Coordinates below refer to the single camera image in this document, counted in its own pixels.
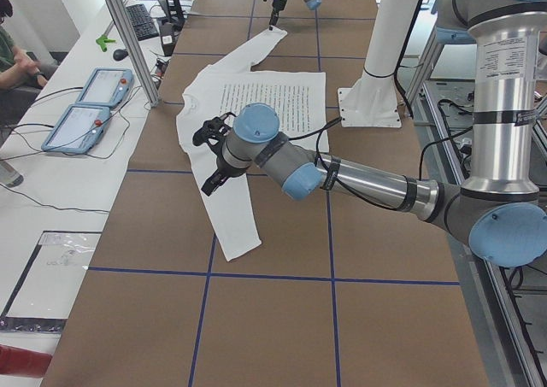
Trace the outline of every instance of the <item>white desk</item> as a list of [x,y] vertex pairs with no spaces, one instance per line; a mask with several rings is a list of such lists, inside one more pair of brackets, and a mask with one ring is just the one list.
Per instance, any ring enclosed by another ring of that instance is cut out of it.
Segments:
[[[153,3],[147,2],[147,6],[150,8]],[[151,11],[153,16],[156,16],[158,12],[161,13],[161,9],[155,8]],[[74,86],[83,86],[95,67],[132,68],[129,57],[121,62],[116,62],[112,58],[114,50],[125,48],[115,27],[108,36],[115,39],[116,43],[108,44],[107,52],[102,52],[95,43],[95,39],[104,33],[109,22],[110,15],[104,7],[67,55],[41,95]],[[160,39],[151,38],[141,41],[140,44],[144,59],[151,71],[156,64],[154,53],[162,55]],[[139,86],[138,78],[135,80],[133,89],[136,86]],[[20,123],[55,125],[65,108],[75,101],[77,95],[77,91],[61,93],[38,102],[28,110]],[[131,126],[120,146],[108,160],[87,156],[68,157],[62,154],[39,154],[9,160],[9,163],[25,178],[24,182],[15,189],[42,203],[54,204],[58,207],[110,210],[126,172],[129,157],[143,129],[149,108],[142,90],[135,94],[131,102],[123,108],[122,113],[130,121]],[[116,115],[111,120],[102,140],[90,154],[109,155],[120,141],[126,125],[127,123]],[[44,130],[49,131],[47,128],[38,126],[25,126],[18,128],[17,131],[25,133],[28,142],[36,149],[40,149],[47,135],[47,131]],[[0,157],[9,158],[31,152],[32,150],[20,136],[12,134],[0,149]],[[42,231],[100,232],[107,219],[106,214],[42,208],[25,197],[5,189],[0,189],[0,203],[2,237],[0,310],[8,301]],[[48,353],[54,352],[58,339],[58,335],[0,333],[2,344]],[[0,387],[38,386],[40,381],[32,378],[0,376]]]

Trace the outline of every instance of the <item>brown table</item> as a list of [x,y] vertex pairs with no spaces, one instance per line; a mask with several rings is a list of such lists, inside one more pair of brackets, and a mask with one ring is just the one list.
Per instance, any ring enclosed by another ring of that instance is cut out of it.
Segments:
[[[293,202],[254,172],[263,245],[226,262],[175,116],[207,64],[268,26],[262,0],[196,0],[42,385],[488,385],[443,232],[412,214],[317,191]],[[255,69],[361,75],[374,0],[291,0],[289,35]],[[331,152],[415,176],[402,129],[329,131]]]

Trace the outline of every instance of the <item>black keyboard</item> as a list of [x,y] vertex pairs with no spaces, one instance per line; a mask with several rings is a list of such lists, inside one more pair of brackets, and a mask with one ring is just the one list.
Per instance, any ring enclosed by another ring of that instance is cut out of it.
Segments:
[[138,41],[160,35],[144,4],[128,5],[126,10],[129,20],[133,25],[133,30],[137,34]]

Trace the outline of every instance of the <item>label on robot arm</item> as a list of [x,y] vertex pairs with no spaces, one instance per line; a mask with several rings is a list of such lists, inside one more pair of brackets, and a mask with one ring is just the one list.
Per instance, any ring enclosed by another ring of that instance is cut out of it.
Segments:
[[482,44],[477,49],[477,83],[501,79],[533,80],[537,51],[529,38],[507,38]]

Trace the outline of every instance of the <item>blue and white device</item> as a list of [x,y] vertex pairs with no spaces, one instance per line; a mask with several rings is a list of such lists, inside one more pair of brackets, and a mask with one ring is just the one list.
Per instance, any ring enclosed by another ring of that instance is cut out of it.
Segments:
[[45,139],[42,150],[84,154],[98,142],[109,122],[109,107],[72,104]]
[[76,103],[114,108],[127,95],[133,82],[131,69],[95,68]]

